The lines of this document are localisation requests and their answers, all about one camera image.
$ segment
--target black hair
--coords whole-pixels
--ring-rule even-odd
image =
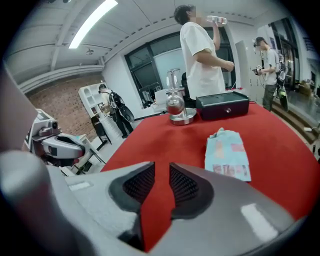
[[[186,24],[190,20],[187,12],[191,12],[195,8],[196,7],[192,4],[188,4],[188,5],[183,4],[178,6],[175,9],[173,14],[175,21],[178,22],[180,25]]]
[[[102,88],[107,88],[107,87],[106,87],[106,85],[103,84],[103,83],[100,84],[100,85],[99,85],[99,91],[98,91],[99,94],[101,93],[100,90],[101,90]]]
[[[260,42],[261,42],[261,41],[263,41],[266,45],[268,44],[263,37],[258,36],[258,37],[255,39],[256,45],[257,45],[257,46],[260,46]]]

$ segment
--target gray pants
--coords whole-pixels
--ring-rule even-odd
[[[268,111],[271,111],[272,101],[274,99],[274,93],[275,93],[276,89],[277,89],[277,84],[266,84],[265,85],[262,105]]]

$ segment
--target cap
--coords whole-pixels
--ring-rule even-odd
[[[102,89],[102,88],[107,88],[107,87],[106,87],[105,84],[102,83],[102,84],[100,84],[100,86],[99,86],[99,90]]]

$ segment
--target white shelf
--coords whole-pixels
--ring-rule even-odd
[[[91,92],[89,91],[88,88],[85,88],[85,89],[83,90],[83,92],[84,92],[84,95],[85,95],[85,96],[87,96],[87,97],[91,96]]]
[[[93,116],[99,116],[100,118],[104,116],[98,106],[98,104],[103,102],[102,94],[99,93],[99,86],[101,84],[105,85],[106,83],[96,83],[84,86],[80,88],[78,92],[85,110],[89,114],[90,118]]]
[[[86,99],[88,100],[90,106],[96,104],[96,103],[95,103],[95,100],[94,100],[94,98],[93,98],[92,96],[89,96],[89,97],[87,97]]]

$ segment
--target black pants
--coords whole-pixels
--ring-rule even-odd
[[[265,85],[262,105],[268,111],[271,111],[272,101],[274,99],[274,93],[275,93],[276,89],[277,89],[277,84],[266,84]]]
[[[129,131],[129,133],[132,133],[134,131],[131,124],[120,114],[119,109],[116,109],[115,113],[111,114],[111,117],[112,117],[113,121],[115,121],[116,125],[119,127],[119,129],[123,135],[127,135],[127,131],[126,131],[125,127]]]

